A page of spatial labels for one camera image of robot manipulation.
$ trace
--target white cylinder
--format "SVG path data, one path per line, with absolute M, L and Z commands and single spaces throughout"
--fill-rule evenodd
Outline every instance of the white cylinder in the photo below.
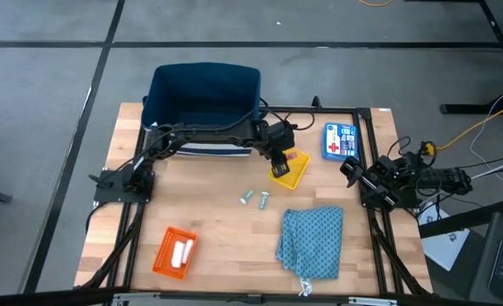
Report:
M 185 244 L 184 259 L 182 260 L 183 264 L 187 263 L 187 260 L 189 259 L 189 255 L 191 254 L 192 247 L 193 247 L 193 241 L 188 240 L 187 243 Z
M 174 252 L 172 253 L 172 266 L 174 268 L 182 267 L 182 259 L 184 257 L 185 244 L 180 241 L 176 241 L 174 244 Z

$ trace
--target gray floor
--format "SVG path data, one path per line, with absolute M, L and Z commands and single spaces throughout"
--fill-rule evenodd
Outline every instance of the gray floor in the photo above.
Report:
M 503 29 L 503 1 L 490 1 Z M 0 2 L 0 40 L 104 41 L 116 0 Z M 476 4 L 357 1 L 127 1 L 116 41 L 484 41 L 495 36 Z M 0 294 L 20 288 L 77 118 L 99 59 L 98 48 L 0 48 Z M 122 101 L 147 94 L 158 65 L 220 61 L 257 67 L 272 105 L 388 107 L 398 134 L 415 145 L 444 144 L 483 116 L 442 116 L 442 103 L 485 103 L 503 92 L 503 53 L 309 48 L 112 49 L 65 198 L 39 290 L 72 286 L 94 185 Z M 476 133 L 438 158 L 439 166 L 478 162 Z M 503 155 L 503 117 L 487 124 L 476 151 Z M 474 169 L 478 173 L 485 168 Z M 467 200 L 503 199 L 494 177 L 473 183 Z M 460 213 L 473 206 L 446 201 Z M 435 284 L 441 295 L 449 290 Z

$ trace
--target blue towel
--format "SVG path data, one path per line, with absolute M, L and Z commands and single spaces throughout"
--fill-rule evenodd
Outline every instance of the blue towel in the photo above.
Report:
M 301 278 L 305 296 L 311 292 L 309 279 L 338 278 L 342 219 L 343 210 L 334 206 L 284 213 L 276 257 Z

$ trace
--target navy fabric bin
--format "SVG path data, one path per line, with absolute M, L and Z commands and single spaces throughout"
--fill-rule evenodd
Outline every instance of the navy fabric bin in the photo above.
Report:
M 162 65 L 144 97 L 142 126 L 229 125 L 253 111 L 259 116 L 261 73 L 240 65 L 194 63 Z M 187 144 L 180 154 L 248 156 L 251 149 L 231 144 Z

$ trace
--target red cross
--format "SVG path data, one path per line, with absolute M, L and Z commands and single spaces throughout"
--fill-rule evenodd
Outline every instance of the red cross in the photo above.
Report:
M 335 143 L 332 143 L 330 146 L 328 146 L 328 148 L 329 148 L 329 149 L 331 149 L 331 151 L 333 151 L 333 152 L 334 152 L 334 151 L 338 150 L 338 148 L 339 148 L 339 147 L 338 147 L 338 146 L 336 146 L 336 144 L 335 144 Z

